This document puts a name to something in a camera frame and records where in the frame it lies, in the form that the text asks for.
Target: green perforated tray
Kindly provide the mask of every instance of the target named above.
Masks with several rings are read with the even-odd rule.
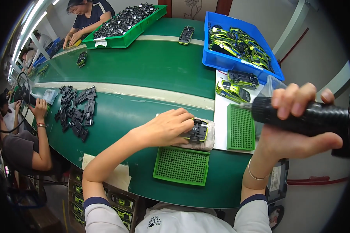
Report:
[[[255,150],[255,126],[252,114],[238,105],[227,107],[227,149]]]
[[[153,177],[205,186],[210,153],[178,147],[158,148]]]

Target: person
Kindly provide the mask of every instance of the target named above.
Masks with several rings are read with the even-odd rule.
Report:
[[[22,56],[20,56],[22,58],[22,62],[26,67],[30,67],[32,64],[32,61],[35,57],[36,54],[36,50],[33,48],[25,48],[24,50],[22,50]]]
[[[38,138],[24,130],[18,134],[0,132],[0,147],[4,161],[23,175],[62,175],[70,163],[61,155],[52,153],[45,124],[47,102],[37,98],[35,108],[29,106],[37,122]],[[0,129],[8,131],[0,114]]]
[[[33,34],[35,35],[36,39],[39,41],[39,44],[43,47],[46,48],[50,43],[53,42],[53,40],[45,35],[45,34],[40,34],[38,33],[37,30],[33,31]],[[31,72],[31,70],[33,69],[33,64],[36,62],[37,58],[40,56],[41,52],[40,49],[38,49],[35,53],[35,56],[33,57],[32,63],[30,65],[30,67],[27,70],[27,73],[29,74]]]
[[[83,34],[91,33],[108,21],[115,12],[106,0],[70,0],[66,11],[76,16],[70,32],[65,37],[63,49],[74,45]]]
[[[22,115],[20,113],[21,100],[17,100],[11,104],[8,104],[7,93],[0,94],[0,113],[3,117],[3,121],[8,130],[12,130],[17,127],[18,123],[22,121]],[[24,126],[21,124],[19,128],[13,131],[13,134],[21,133],[24,131]]]
[[[301,88],[290,84],[285,90],[275,90],[272,106],[280,119],[303,114],[309,101],[315,100],[316,88],[307,83]],[[330,90],[322,94],[325,103],[333,103]],[[148,123],[129,131],[125,136],[96,156],[83,172],[85,230],[89,232],[128,233],[118,214],[111,208],[102,182],[112,170],[133,153],[146,147],[162,147],[188,143],[179,137],[194,126],[194,116],[185,109],[169,110]],[[262,128],[259,144],[243,175],[241,204],[234,226],[207,212],[166,203],[158,203],[135,228],[136,233],[150,232],[271,232],[265,188],[274,165],[282,158],[306,158],[330,149],[342,147],[335,133],[314,137],[286,132],[270,125]]]

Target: green table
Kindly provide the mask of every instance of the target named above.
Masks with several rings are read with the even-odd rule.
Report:
[[[36,96],[42,96],[46,88],[34,88]],[[94,124],[88,128],[89,135],[83,143],[71,129],[62,133],[60,122],[54,115],[60,108],[59,94],[45,119],[49,144],[78,167],[84,153],[97,156],[116,142],[129,130],[153,119],[157,113],[184,107],[201,118],[213,119],[213,111],[169,105],[168,102],[148,100],[133,96],[97,93]],[[235,208],[240,204],[242,175],[250,155],[212,150],[206,185],[193,186],[167,182],[152,177],[158,147],[141,150],[122,164],[127,164],[132,177],[129,191],[151,199],[178,205],[205,208]]]
[[[162,18],[142,35],[179,36],[184,26],[194,26],[194,39],[203,40],[203,22]],[[215,69],[202,64],[203,47],[170,41],[134,41],[126,49],[88,50],[83,68],[75,64],[83,50],[62,54],[50,64],[37,82],[107,82],[158,88],[169,91],[215,98]],[[34,88],[42,97],[46,88]],[[94,124],[86,143],[75,137],[72,130],[61,131],[54,115],[60,107],[58,95],[48,113],[46,123],[49,144],[78,167],[84,153],[98,155],[129,130],[148,122],[155,114],[184,107],[197,117],[213,119],[213,111],[140,97],[98,93]],[[236,208],[240,204],[243,172],[250,155],[212,150],[206,185],[192,186],[167,182],[152,177],[158,148],[146,148],[129,157],[132,177],[129,191],[147,198],[178,205],[205,208]]]

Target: blue plastic bin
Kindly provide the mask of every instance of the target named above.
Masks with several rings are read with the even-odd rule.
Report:
[[[61,38],[57,38],[56,40],[53,41],[53,45],[48,49],[47,53],[48,55],[51,54],[52,50],[56,47],[56,44],[58,42],[61,41]],[[34,64],[33,64],[33,67],[38,67],[40,66],[41,63],[45,62],[47,59],[43,56],[42,58],[40,58],[39,60],[37,60]]]
[[[251,63],[243,61],[241,59],[229,56],[223,53],[211,51],[208,48],[209,41],[209,28],[207,24],[210,23],[211,26],[216,24],[223,27],[224,30],[228,30],[232,27],[237,27],[253,37],[258,44],[265,50],[266,54],[271,58],[271,66],[275,73],[272,73],[266,69],[260,69],[260,67],[255,66]],[[228,71],[228,70],[238,70],[247,73],[253,73],[259,79],[261,84],[266,84],[267,76],[272,75],[280,81],[284,81],[284,75],[281,72],[280,66],[272,53],[270,47],[268,46],[266,40],[263,38],[262,34],[256,26],[247,23],[245,21],[235,19],[226,15],[217,14],[214,12],[206,12],[205,17],[205,43],[203,46],[203,56],[202,63],[206,66],[214,67],[218,70]]]

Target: clear plastic container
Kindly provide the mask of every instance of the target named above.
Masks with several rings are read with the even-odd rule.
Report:
[[[267,83],[262,88],[261,92],[258,94],[258,96],[266,96],[266,97],[272,97],[272,93],[276,89],[280,88],[287,88],[287,86],[282,83],[277,78],[273,77],[272,75],[267,76]],[[263,123],[255,122],[255,137],[259,138],[261,136]]]

